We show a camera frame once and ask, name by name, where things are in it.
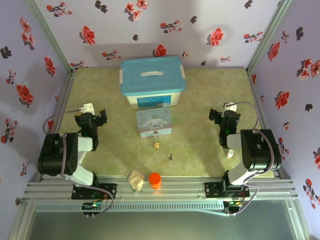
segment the box handle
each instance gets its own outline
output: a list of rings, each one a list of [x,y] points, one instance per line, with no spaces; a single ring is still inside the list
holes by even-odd
[[[163,71],[146,71],[141,73],[142,77],[153,76],[153,75],[163,75]]]

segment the orange plastic cup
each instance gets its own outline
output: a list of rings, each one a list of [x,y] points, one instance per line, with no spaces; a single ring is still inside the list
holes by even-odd
[[[161,176],[159,173],[153,172],[149,176],[149,183],[153,189],[161,188]]]

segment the metal rail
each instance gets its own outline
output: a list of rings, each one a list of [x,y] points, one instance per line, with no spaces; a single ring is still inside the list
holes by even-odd
[[[219,182],[215,177],[163,177],[161,189],[154,190],[146,181],[140,192],[133,192],[126,177],[99,176],[101,183],[116,183],[117,192],[115,202],[163,202],[163,201],[213,201],[213,200],[238,200],[233,198],[206,198],[204,183]],[[278,177],[254,178],[251,184],[258,185],[260,190],[256,200],[285,200],[297,199],[295,187],[291,179],[280,179]],[[59,177],[42,176],[41,182],[29,182],[25,189],[24,200],[45,202],[83,202],[83,200],[72,200],[73,185]]]

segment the wire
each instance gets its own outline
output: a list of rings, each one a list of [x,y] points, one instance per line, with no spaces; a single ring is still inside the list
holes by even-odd
[[[256,109],[256,107],[253,104],[251,104],[249,102],[246,102],[246,101],[239,101],[239,102],[236,102],[236,103],[233,103],[233,104],[230,104],[230,105],[226,105],[225,107],[231,107],[231,106],[234,106],[234,105],[237,105],[237,104],[248,104],[248,105],[250,105],[251,107],[254,108],[255,113],[256,113],[256,122],[255,122],[255,125],[254,125],[253,129],[255,129],[257,127],[257,125],[258,125],[258,122],[259,122],[259,115],[258,115],[258,110]]]
[[[240,214],[241,212],[243,212],[248,207],[248,205],[252,202],[252,200],[256,197],[257,193],[259,192],[259,186],[257,186],[257,185],[249,185],[249,184],[247,184],[247,182],[249,180],[251,180],[257,174],[265,174],[265,173],[270,172],[270,170],[272,169],[272,167],[274,165],[274,162],[275,162],[274,150],[272,149],[270,141],[268,140],[267,136],[263,132],[261,132],[260,130],[256,129],[256,127],[258,125],[258,122],[259,122],[258,110],[256,109],[256,107],[253,104],[251,104],[249,102],[245,102],[245,101],[240,101],[240,102],[236,102],[236,103],[233,103],[233,104],[230,104],[230,105],[226,105],[226,107],[231,107],[231,106],[234,106],[234,105],[237,105],[237,104],[248,104],[248,105],[250,105],[250,106],[252,106],[254,108],[255,113],[256,113],[256,122],[255,122],[254,127],[252,128],[252,131],[258,132],[263,137],[263,139],[265,140],[266,144],[269,147],[271,159],[270,159],[270,164],[269,164],[269,166],[268,166],[268,168],[266,170],[264,170],[263,172],[256,172],[256,173],[252,174],[251,176],[247,177],[243,181],[244,186],[246,186],[246,187],[254,187],[254,188],[256,188],[256,191],[253,194],[253,196],[249,199],[248,203],[245,206],[243,206],[239,211],[237,211],[235,213],[232,213],[233,216],[236,216],[236,215]],[[217,212],[214,212],[214,211],[205,211],[205,212],[206,213],[211,213],[211,214],[221,215],[221,214],[218,214]],[[223,216],[228,217],[229,215],[230,215],[230,213],[225,213],[224,212]]]
[[[246,199],[246,195],[245,195],[242,191],[241,191],[240,193],[241,193],[242,196],[243,196],[242,202],[244,203],[244,202],[245,202],[245,199]]]
[[[80,187],[87,188],[87,189],[93,189],[93,190],[101,191],[101,192],[104,192],[104,193],[108,194],[110,196],[110,198],[111,198],[110,206],[106,207],[106,205],[107,205],[107,202],[106,202],[105,203],[105,207],[106,208],[103,211],[97,212],[95,215],[102,214],[102,213],[108,211],[112,207],[112,205],[114,204],[114,200],[115,200],[114,197],[112,196],[112,194],[109,191],[107,191],[107,190],[105,190],[103,188],[95,187],[95,186],[82,185],[82,184],[79,184],[77,182],[74,182],[74,181],[68,179],[68,177],[65,177],[65,165],[66,165],[66,161],[67,161],[67,140],[66,140],[66,135],[67,135],[67,133],[64,133],[62,135],[63,158],[62,158],[61,177],[66,179],[67,181],[69,181],[70,183],[72,183],[72,184],[74,184],[76,186],[80,186]]]
[[[243,212],[248,206],[249,204],[252,202],[252,200],[256,197],[257,193],[259,192],[259,186],[257,185],[249,185],[249,184],[244,184],[246,187],[256,187],[255,193],[253,194],[253,196],[250,198],[250,200],[248,201],[248,203],[246,205],[244,205],[239,211],[233,213],[233,216],[238,215],[239,213]]]
[[[76,113],[76,112],[80,112],[80,109],[70,110],[70,111],[62,111],[62,112],[58,112],[58,113],[56,113],[56,114],[51,115],[50,117],[48,117],[48,118],[44,121],[44,123],[43,123],[43,125],[42,125],[42,130],[43,130],[43,132],[44,132],[45,134],[48,134],[48,133],[49,133],[49,132],[46,131],[46,123],[47,123],[50,119],[54,118],[55,116],[60,116],[61,114]]]

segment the wall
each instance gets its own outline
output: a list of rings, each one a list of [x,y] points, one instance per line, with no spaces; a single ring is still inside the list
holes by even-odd
[[[320,239],[320,15],[317,0],[293,1],[253,71],[254,88]]]
[[[35,1],[72,67],[174,55],[212,68],[247,67],[280,0]]]
[[[66,71],[23,1],[2,0],[0,22],[0,239],[5,240],[37,170],[42,125],[53,113]]]

